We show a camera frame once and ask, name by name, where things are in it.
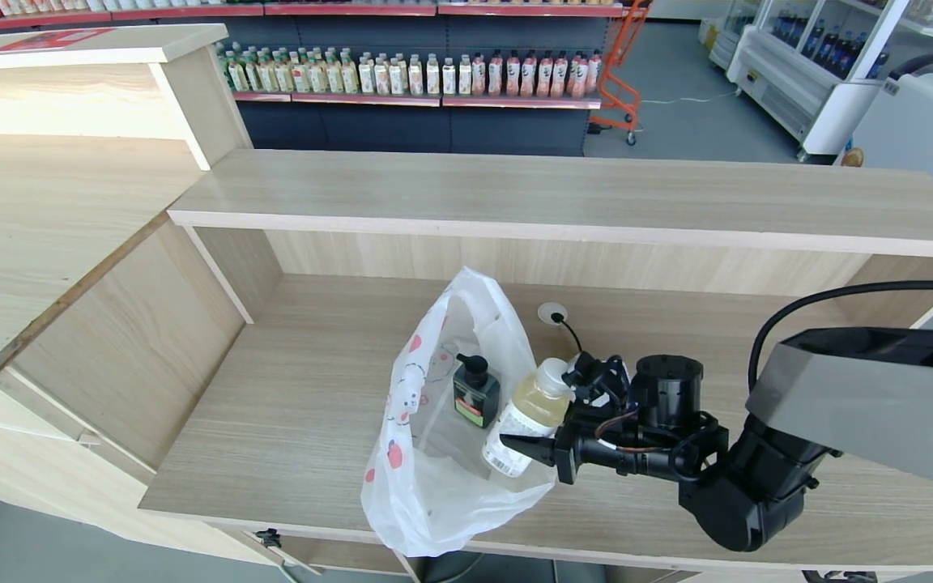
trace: orange shopping cart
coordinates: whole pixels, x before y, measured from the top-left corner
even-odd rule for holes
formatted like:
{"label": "orange shopping cart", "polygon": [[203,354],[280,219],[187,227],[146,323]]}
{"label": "orange shopping cart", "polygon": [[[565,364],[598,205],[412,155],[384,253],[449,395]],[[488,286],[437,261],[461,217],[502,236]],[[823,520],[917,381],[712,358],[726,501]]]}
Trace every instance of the orange shopping cart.
{"label": "orange shopping cart", "polygon": [[607,60],[604,62],[606,69],[603,71],[603,77],[599,79],[599,94],[603,101],[599,114],[622,111],[625,114],[624,121],[608,119],[598,114],[590,118],[590,133],[598,134],[600,130],[621,128],[628,132],[625,134],[625,143],[628,145],[636,145],[636,128],[640,121],[640,103],[643,99],[636,88],[628,85],[616,73],[625,64],[625,58],[633,43],[636,43],[643,23],[647,22],[650,4],[651,0],[626,0],[621,16],[611,19],[611,38],[614,38],[614,41],[607,50]]}

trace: wooden countertop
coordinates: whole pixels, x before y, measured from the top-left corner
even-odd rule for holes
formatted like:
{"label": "wooden countertop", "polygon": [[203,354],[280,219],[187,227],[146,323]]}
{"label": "wooden countertop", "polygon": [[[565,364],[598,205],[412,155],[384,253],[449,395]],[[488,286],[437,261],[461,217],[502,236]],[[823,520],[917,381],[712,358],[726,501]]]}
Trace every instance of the wooden countertop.
{"label": "wooden countertop", "polygon": [[[45,31],[0,34],[0,47]],[[59,49],[0,53],[0,69],[73,64],[171,62],[228,36],[223,23],[123,26]]]}
{"label": "wooden countertop", "polygon": [[923,172],[548,156],[233,151],[184,225],[933,257]]}
{"label": "wooden countertop", "polygon": [[[445,282],[285,276],[205,390],[142,509],[309,538],[377,542],[360,485],[400,347]],[[586,350],[685,354],[704,363],[702,406],[735,439],[752,336],[787,302],[768,296],[506,285],[536,359],[568,357],[563,330],[537,306],[571,310]],[[832,304],[800,310],[774,340],[844,324]],[[534,509],[479,535],[470,550],[700,571],[749,568],[925,571],[933,568],[933,483],[846,455],[817,471],[806,512],[754,554],[715,546],[677,502],[676,484],[582,467]]]}
{"label": "wooden countertop", "polygon": [[200,174],[178,140],[0,135],[0,351]]}

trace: white bottle cap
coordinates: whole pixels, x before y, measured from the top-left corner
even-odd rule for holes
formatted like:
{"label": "white bottle cap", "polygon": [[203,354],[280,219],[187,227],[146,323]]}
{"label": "white bottle cap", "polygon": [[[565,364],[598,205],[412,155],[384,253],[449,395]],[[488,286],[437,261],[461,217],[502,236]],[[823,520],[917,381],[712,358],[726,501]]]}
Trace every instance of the white bottle cap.
{"label": "white bottle cap", "polygon": [[559,358],[547,358],[542,361],[538,366],[538,372],[535,372],[535,381],[542,394],[549,398],[570,394],[571,388],[562,379],[564,372],[567,372],[567,363]]}

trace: glass door cooler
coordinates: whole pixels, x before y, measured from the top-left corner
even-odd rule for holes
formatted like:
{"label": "glass door cooler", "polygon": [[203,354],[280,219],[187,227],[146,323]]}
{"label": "glass door cooler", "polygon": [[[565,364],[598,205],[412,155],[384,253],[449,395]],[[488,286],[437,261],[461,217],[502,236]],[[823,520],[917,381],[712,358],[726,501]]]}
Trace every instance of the glass door cooler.
{"label": "glass door cooler", "polygon": [[889,67],[933,54],[933,0],[763,0],[740,26],[726,77],[799,141],[799,161],[839,154]]}

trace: barcode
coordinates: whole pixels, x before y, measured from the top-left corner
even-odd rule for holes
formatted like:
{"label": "barcode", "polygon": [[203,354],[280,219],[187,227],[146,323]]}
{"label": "barcode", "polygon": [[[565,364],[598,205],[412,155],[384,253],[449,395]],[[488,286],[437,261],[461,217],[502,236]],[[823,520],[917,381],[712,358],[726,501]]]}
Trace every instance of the barcode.
{"label": "barcode", "polygon": [[490,464],[495,466],[496,469],[498,469],[500,472],[503,472],[504,474],[510,473],[510,467],[504,464],[503,461],[500,460],[498,457],[495,457],[495,455],[492,455],[491,457],[489,457],[488,461],[490,462]]}

